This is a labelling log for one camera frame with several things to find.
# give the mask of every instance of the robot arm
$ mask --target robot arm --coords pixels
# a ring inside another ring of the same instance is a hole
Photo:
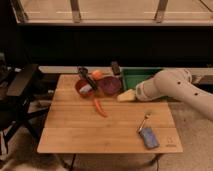
[[[213,94],[191,84],[192,76],[186,69],[166,69],[153,78],[136,86],[136,97],[141,101],[151,101],[169,96],[185,102],[213,121]]]

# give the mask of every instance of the carrot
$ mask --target carrot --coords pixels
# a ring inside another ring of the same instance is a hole
[[[102,107],[101,107],[100,101],[99,101],[98,99],[95,98],[95,99],[93,100],[93,103],[94,103],[94,105],[95,105],[95,109],[97,110],[97,112],[98,112],[101,116],[107,117],[106,112],[104,112],[104,110],[103,110]]]

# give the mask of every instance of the metal bar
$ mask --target metal bar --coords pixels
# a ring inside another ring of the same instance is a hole
[[[81,13],[79,9],[79,3],[78,0],[70,0],[70,5],[72,9],[72,18],[74,23],[80,23],[81,22]]]
[[[167,7],[168,0],[160,0],[158,3],[157,12],[155,15],[155,21],[157,23],[162,23],[164,19],[164,13]]]
[[[24,8],[20,0],[11,0],[12,6],[15,9],[16,17],[20,23],[26,23],[28,16],[24,11]]]

